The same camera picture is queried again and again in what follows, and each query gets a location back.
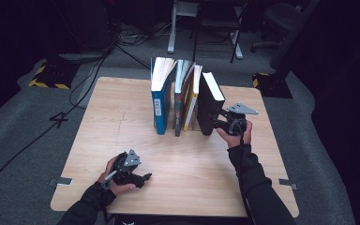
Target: blue book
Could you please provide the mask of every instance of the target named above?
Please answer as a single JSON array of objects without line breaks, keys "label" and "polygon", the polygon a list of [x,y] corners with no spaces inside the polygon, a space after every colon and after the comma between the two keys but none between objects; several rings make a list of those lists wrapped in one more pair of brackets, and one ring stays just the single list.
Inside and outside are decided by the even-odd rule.
[{"label": "blue book", "polygon": [[176,61],[171,58],[157,57],[151,63],[151,94],[154,104],[154,125],[157,134],[163,135],[168,124],[171,108],[171,90]]}]

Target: black jacket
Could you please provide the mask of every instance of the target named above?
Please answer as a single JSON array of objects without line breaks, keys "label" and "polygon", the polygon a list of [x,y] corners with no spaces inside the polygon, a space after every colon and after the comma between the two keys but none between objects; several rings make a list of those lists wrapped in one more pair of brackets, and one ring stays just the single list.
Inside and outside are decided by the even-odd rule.
[{"label": "black jacket", "polygon": [[[250,144],[244,145],[243,149],[240,146],[230,148],[228,152],[255,224],[295,224],[291,213],[273,190],[271,180],[265,177],[258,157],[251,153]],[[96,182],[66,211],[58,224],[94,224],[98,211],[102,210],[103,205],[111,204],[115,197]]]}]

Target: yellow book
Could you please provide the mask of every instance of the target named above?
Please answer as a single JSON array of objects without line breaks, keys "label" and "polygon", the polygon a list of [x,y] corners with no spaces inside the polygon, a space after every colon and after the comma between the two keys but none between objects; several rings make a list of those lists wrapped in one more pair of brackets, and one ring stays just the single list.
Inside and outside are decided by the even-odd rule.
[{"label": "yellow book", "polygon": [[195,65],[194,72],[192,74],[193,77],[190,81],[187,92],[185,113],[183,119],[184,121],[183,130],[188,130],[188,126],[190,125],[192,113],[194,112],[198,94],[200,93],[200,78],[201,78],[202,70],[203,70],[203,66]]}]

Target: black book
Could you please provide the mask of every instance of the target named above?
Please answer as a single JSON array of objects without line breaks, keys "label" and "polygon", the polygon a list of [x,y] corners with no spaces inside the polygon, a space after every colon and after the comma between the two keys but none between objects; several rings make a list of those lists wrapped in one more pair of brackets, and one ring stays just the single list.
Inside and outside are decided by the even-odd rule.
[{"label": "black book", "polygon": [[225,97],[212,73],[203,73],[200,80],[200,94],[198,95],[197,120],[203,135],[212,134],[214,121],[224,105]]}]

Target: upright book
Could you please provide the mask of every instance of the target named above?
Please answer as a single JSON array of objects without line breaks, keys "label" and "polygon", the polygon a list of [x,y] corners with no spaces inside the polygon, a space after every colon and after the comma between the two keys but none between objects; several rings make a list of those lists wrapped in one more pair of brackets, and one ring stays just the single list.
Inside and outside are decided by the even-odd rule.
[{"label": "upright book", "polygon": [[192,76],[189,78],[189,87],[186,97],[186,105],[184,110],[183,130],[188,130],[188,126],[192,120],[195,120],[194,109],[197,103],[198,94],[200,93],[200,78],[203,66],[195,65]]},{"label": "upright book", "polygon": [[157,134],[163,135],[168,123],[171,108],[173,74],[177,61],[157,57],[151,61],[151,94],[154,104],[154,124]]},{"label": "upright book", "polygon": [[174,135],[176,137],[180,136],[182,129],[189,78],[194,66],[195,62],[183,59],[177,60],[176,78],[174,80]]},{"label": "upright book", "polygon": [[200,80],[198,95],[197,120],[203,135],[211,135],[214,121],[218,119],[224,105],[225,97],[212,73],[203,73]]}]

